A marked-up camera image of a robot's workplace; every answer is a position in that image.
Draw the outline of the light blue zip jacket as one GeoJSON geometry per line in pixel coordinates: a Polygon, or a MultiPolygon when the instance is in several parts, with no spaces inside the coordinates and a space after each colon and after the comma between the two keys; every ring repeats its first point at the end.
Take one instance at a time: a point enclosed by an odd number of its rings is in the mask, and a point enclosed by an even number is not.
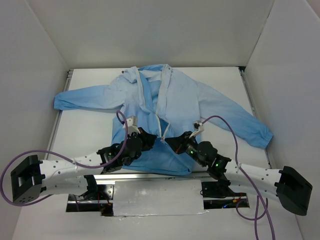
{"type": "Polygon", "coordinates": [[[138,126],[156,135],[154,146],[127,168],[133,171],[184,176],[195,161],[176,154],[166,143],[194,129],[193,123],[208,119],[233,132],[249,145],[264,149],[273,133],[238,103],[167,64],[131,67],[107,85],[68,90],[54,97],[56,110],[113,110],[136,116],[138,126]]]}

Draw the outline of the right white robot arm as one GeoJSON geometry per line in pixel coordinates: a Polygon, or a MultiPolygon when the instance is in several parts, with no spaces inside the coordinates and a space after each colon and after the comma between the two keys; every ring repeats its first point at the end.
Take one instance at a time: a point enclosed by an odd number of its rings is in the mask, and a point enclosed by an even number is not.
{"type": "Polygon", "coordinates": [[[205,167],[217,180],[221,195],[228,196],[232,192],[261,195],[279,202],[293,214],[307,215],[313,186],[294,168],[268,169],[236,163],[234,159],[220,155],[209,141],[197,142],[190,131],[166,138],[165,142],[176,154],[187,154],[205,167]]]}

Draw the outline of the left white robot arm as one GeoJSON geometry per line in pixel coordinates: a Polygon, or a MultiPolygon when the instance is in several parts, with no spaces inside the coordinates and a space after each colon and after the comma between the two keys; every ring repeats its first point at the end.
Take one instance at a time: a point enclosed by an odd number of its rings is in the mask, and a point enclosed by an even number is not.
{"type": "Polygon", "coordinates": [[[10,173],[12,200],[24,205],[44,195],[73,194],[91,200],[98,194],[95,175],[120,170],[138,159],[142,152],[153,148],[156,135],[139,128],[126,141],[115,143],[97,152],[72,161],[40,160],[37,155],[26,157],[10,173]]]}

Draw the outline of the aluminium rail frame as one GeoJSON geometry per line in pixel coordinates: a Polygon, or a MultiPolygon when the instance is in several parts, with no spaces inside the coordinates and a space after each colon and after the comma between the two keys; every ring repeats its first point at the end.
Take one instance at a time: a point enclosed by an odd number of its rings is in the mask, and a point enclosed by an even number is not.
{"type": "MultiPolygon", "coordinates": [[[[249,113],[250,100],[238,67],[181,67],[180,71],[194,80],[205,83],[228,96],[249,113]]],[[[66,90],[75,90],[95,85],[108,85],[122,72],[121,68],[71,69],[67,77],[66,90]]],[[[49,149],[67,157],[90,154],[111,143],[112,111],[73,110],[59,114],[49,149]]],[[[206,123],[202,138],[211,141],[224,156],[234,157],[234,140],[231,133],[211,123],[206,123]]],[[[104,184],[116,181],[188,180],[210,181],[205,168],[198,164],[194,172],[186,176],[154,174],[121,169],[105,175],[98,175],[97,182],[104,184]]]]}

